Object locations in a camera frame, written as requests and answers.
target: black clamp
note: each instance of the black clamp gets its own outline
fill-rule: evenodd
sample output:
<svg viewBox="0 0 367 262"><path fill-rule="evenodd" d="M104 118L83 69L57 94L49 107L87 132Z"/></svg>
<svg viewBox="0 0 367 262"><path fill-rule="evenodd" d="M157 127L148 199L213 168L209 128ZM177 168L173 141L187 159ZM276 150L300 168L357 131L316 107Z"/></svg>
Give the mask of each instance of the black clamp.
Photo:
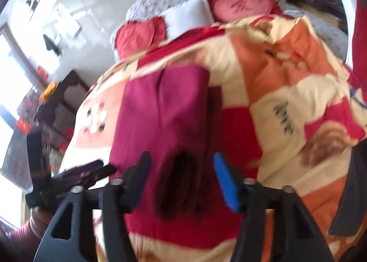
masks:
<svg viewBox="0 0 367 262"><path fill-rule="evenodd" d="M231 262L261 261L266 209L274 210L270 261L334 262L317 223L291 186L278 190L243 178L219 153L214 169L227 206L244 214Z"/></svg>
<svg viewBox="0 0 367 262"><path fill-rule="evenodd" d="M27 135L27 152L33 187L25 195L26 203L29 208L40 206L52 214L73 186L88 189L116 172L114 166L103 166L101 160L96 160L51 177L50 164L43 153L41 131Z"/></svg>
<svg viewBox="0 0 367 262"><path fill-rule="evenodd" d="M136 166L105 187L74 186L48 226L34 262L97 262L93 209L102 210L107 260L137 262L122 214L139 205L150 166L151 156L144 152Z"/></svg>

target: white pillow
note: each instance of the white pillow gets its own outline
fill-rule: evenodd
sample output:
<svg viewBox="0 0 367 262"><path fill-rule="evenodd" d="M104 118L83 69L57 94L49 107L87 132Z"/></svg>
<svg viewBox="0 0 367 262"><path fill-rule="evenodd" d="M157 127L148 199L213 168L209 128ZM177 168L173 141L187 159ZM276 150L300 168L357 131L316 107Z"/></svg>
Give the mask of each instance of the white pillow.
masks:
<svg viewBox="0 0 367 262"><path fill-rule="evenodd" d="M172 40L186 31L215 23L208 0L188 0L160 14L166 22L167 39Z"/></svg>

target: orange and cream quilt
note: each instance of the orange and cream quilt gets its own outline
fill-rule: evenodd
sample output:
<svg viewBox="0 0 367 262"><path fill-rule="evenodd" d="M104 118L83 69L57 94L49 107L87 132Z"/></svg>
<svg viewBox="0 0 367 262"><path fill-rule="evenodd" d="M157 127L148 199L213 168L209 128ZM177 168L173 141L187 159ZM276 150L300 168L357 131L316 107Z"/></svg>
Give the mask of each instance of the orange and cream quilt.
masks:
<svg viewBox="0 0 367 262"><path fill-rule="evenodd" d="M346 183L351 147L366 136L367 109L360 89L350 84L351 71L306 16L250 17L192 30L114 65L79 108L62 169L99 158L108 163L127 81L193 62L210 71L210 86L222 88L223 151L229 161L264 186L293 186L338 261L367 225L356 236L327 233ZM271 223L270 212L262 261L269 260ZM168 227L163 224L162 230ZM133 229L130 238L139 261L229 261L238 229L211 238L212 243L195 240L189 225L187 230L172 234L189 235L194 243ZM97 232L103 247L99 227Z"/></svg>

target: bright window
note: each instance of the bright window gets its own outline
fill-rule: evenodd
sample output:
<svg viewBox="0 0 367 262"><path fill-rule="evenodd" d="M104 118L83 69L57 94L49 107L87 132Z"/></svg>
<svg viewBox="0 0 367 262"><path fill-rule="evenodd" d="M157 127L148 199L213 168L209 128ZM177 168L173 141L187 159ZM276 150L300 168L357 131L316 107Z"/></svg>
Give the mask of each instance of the bright window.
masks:
<svg viewBox="0 0 367 262"><path fill-rule="evenodd" d="M17 108L32 86L6 37L0 34L0 103L17 120ZM13 129L2 118L0 132L0 168L3 168ZM22 189L0 175L0 216L18 228L21 226L21 202Z"/></svg>
<svg viewBox="0 0 367 262"><path fill-rule="evenodd" d="M21 227L22 190L0 175L0 216L17 228Z"/></svg>
<svg viewBox="0 0 367 262"><path fill-rule="evenodd" d="M4 35L0 35L0 103L17 120L17 108L32 86L12 55Z"/></svg>

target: red heart-shaped pillow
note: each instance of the red heart-shaped pillow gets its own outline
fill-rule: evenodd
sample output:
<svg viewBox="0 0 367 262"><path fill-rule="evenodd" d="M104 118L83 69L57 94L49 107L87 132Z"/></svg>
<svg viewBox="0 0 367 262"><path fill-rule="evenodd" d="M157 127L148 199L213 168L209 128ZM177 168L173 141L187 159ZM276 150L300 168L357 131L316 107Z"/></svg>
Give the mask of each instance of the red heart-shaped pillow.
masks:
<svg viewBox="0 0 367 262"><path fill-rule="evenodd" d="M162 17L153 17L145 22L131 20L118 29L114 46L123 59L162 42L165 37L166 24Z"/></svg>
<svg viewBox="0 0 367 262"><path fill-rule="evenodd" d="M275 5L275 0L213 0L211 8L217 21L229 23L254 15L270 14Z"/></svg>

